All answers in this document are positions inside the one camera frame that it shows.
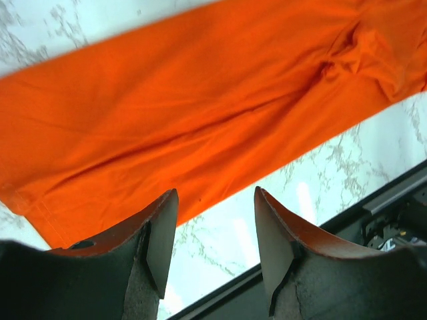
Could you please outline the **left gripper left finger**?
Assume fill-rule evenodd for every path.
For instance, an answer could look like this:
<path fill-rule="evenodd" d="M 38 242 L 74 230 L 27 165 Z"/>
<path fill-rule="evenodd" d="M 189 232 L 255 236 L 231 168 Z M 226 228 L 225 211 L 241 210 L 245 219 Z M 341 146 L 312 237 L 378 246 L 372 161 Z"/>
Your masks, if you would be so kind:
<path fill-rule="evenodd" d="M 165 296 L 179 197 L 67 249 L 1 242 L 2 319 L 155 319 Z"/>

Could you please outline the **orange t shirt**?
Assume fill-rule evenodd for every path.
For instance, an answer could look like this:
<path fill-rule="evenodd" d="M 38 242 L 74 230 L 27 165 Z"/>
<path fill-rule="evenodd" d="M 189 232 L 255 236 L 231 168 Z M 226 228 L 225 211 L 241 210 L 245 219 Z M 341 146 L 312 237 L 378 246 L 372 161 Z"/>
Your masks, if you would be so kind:
<path fill-rule="evenodd" d="M 52 247 L 184 223 L 425 89 L 425 1 L 219 1 L 3 78 L 1 201 Z"/>

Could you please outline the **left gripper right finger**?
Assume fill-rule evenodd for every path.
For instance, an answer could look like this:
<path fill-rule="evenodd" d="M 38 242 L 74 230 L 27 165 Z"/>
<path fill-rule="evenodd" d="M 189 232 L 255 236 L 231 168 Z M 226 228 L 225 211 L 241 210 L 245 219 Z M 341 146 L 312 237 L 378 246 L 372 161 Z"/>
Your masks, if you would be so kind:
<path fill-rule="evenodd" d="M 274 319 L 425 319 L 426 248 L 389 252 L 337 237 L 254 193 L 269 314 Z"/>

